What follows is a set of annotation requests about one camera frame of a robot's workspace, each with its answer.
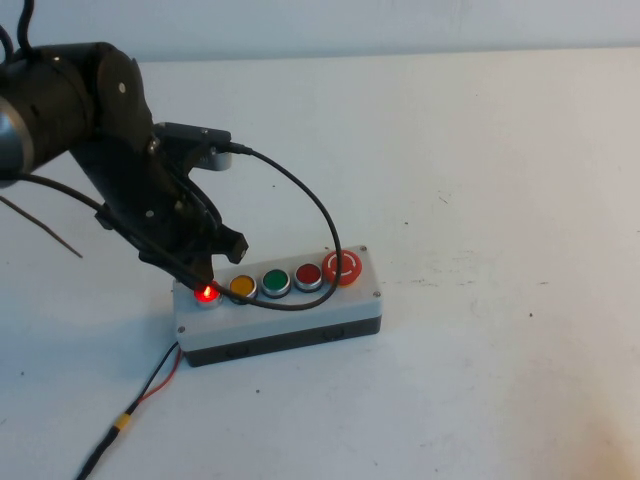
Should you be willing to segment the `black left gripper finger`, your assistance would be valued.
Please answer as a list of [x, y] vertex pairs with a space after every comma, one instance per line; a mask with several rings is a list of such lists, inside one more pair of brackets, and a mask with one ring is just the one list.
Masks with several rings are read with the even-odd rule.
[[214, 280], [214, 270], [210, 255], [191, 255], [185, 258], [185, 265], [196, 284], [210, 284]]
[[239, 264], [249, 248], [244, 235], [220, 225], [211, 240], [211, 254], [223, 255], [230, 263]]

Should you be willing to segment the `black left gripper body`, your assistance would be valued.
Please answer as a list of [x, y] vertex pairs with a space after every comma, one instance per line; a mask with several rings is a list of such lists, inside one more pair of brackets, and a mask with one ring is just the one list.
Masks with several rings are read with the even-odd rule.
[[73, 148], [73, 158], [126, 226], [186, 261], [223, 253], [222, 219], [204, 193], [152, 139], [139, 144], [112, 135]]

